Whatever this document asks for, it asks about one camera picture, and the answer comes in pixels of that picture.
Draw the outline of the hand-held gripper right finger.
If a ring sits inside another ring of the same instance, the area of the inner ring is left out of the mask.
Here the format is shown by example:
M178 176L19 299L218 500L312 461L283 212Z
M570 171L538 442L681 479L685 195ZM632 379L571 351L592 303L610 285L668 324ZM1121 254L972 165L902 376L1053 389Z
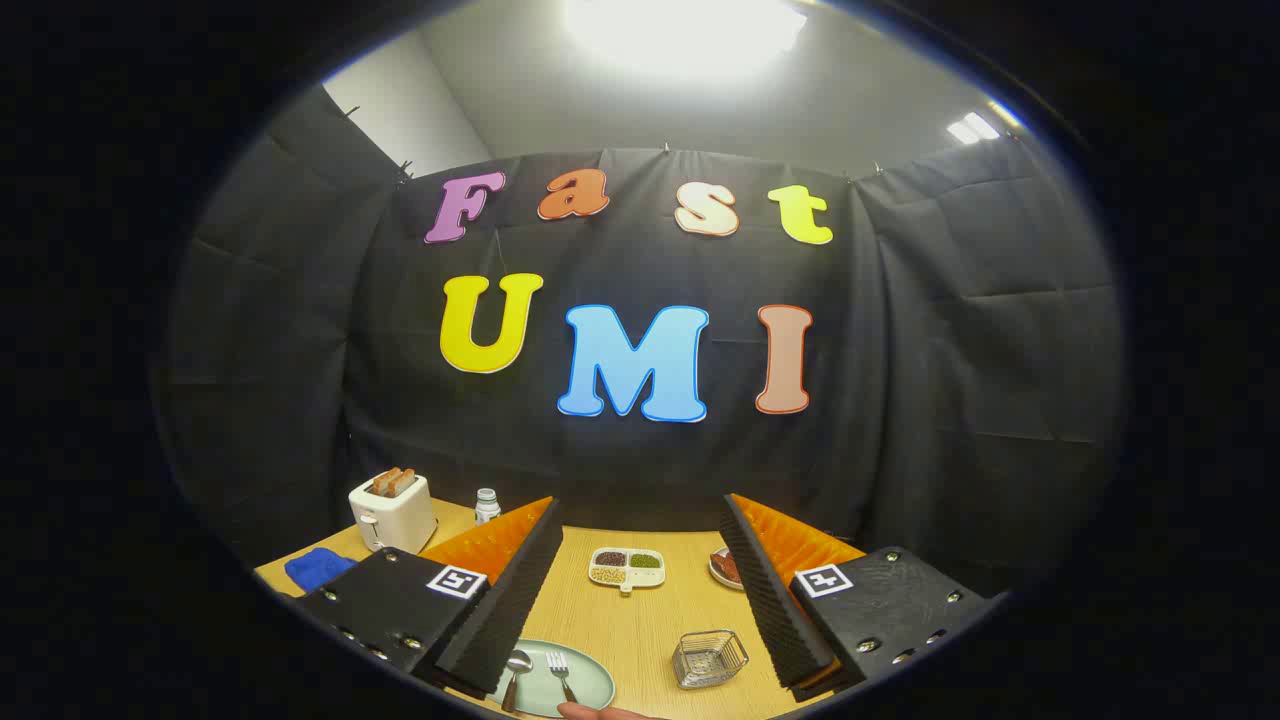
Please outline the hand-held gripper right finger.
M796 701L900 674L1007 598L902 547L861 551L741 495L723 497L719 534L774 674Z

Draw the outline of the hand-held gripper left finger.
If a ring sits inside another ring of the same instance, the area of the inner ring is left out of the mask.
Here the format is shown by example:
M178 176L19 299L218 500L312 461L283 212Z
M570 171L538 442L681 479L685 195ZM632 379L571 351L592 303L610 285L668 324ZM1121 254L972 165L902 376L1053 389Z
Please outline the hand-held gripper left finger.
M563 539L544 497L421 553L379 550L294 606L436 687L494 694Z

